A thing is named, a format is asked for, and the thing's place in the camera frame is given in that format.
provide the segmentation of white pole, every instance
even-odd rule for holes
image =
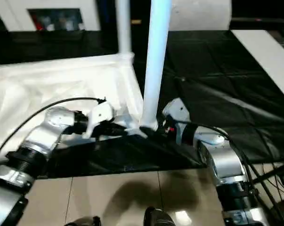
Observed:
[[[143,115],[139,124],[153,130],[157,130],[158,127],[156,112],[162,82],[171,2],[171,0],[151,1]]]
[[[119,53],[131,53],[130,3],[129,0],[116,0]]]

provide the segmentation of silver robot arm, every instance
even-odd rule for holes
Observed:
[[[25,195],[42,173],[62,134],[91,136],[93,129],[113,118],[107,102],[95,106],[89,116],[53,107],[44,121],[35,127],[15,152],[7,154],[8,162],[0,165],[0,226],[14,226],[28,203]]]
[[[171,101],[163,114],[174,121],[190,121],[189,112],[179,98]],[[193,145],[210,168],[225,225],[269,226],[255,198],[258,191],[251,189],[241,161],[227,138],[215,130],[192,124],[177,122],[174,127],[177,144]]]

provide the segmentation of black tablecloth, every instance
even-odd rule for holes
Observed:
[[[147,33],[132,34],[143,91]],[[117,52],[105,32],[0,33],[0,64]],[[181,97],[194,122],[223,128],[253,163],[284,161],[284,95],[230,31],[170,32],[158,114]],[[122,137],[55,152],[45,177],[204,167],[192,147]]]

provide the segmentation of beige floor tile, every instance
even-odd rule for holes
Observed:
[[[255,164],[254,165],[256,170],[259,172],[259,174],[263,174],[263,168],[262,168],[262,164]],[[276,167],[281,166],[281,163],[276,163],[275,164]],[[272,164],[264,164],[264,172],[267,173],[269,171],[273,170],[273,166]],[[275,177],[271,177],[269,178],[269,181],[265,180],[265,184],[267,185],[268,189],[270,190],[271,194],[273,195],[274,199],[279,202],[281,201],[278,189],[273,186],[271,183],[273,183],[276,186],[276,180]],[[279,183],[278,183],[279,189],[281,189],[282,191],[284,191],[284,187],[282,187]],[[269,199],[269,197],[266,195],[266,192],[264,191],[262,185],[259,183],[256,185],[256,188],[258,189],[260,196],[262,198],[262,200],[267,204],[268,207],[272,207],[272,203]],[[280,191],[281,197],[282,199],[284,199],[284,193]]]
[[[37,180],[18,226],[63,226],[71,182],[71,178]]]
[[[141,226],[148,206],[161,207],[157,172],[74,178],[67,222],[99,216],[104,226]]]
[[[177,226],[223,226],[221,204],[206,169],[159,172],[164,210]]]

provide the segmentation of white tray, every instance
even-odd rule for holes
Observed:
[[[117,115],[129,115],[138,122],[143,99],[132,58],[133,54],[115,54],[0,65],[0,145],[33,112],[70,97],[106,98]],[[96,101],[82,100],[60,105],[88,113],[96,104]],[[15,151],[43,117],[43,113],[37,115],[12,137],[2,150],[0,160],[8,151]],[[138,128],[137,123],[130,126]],[[59,147],[91,141],[80,136],[64,136]]]

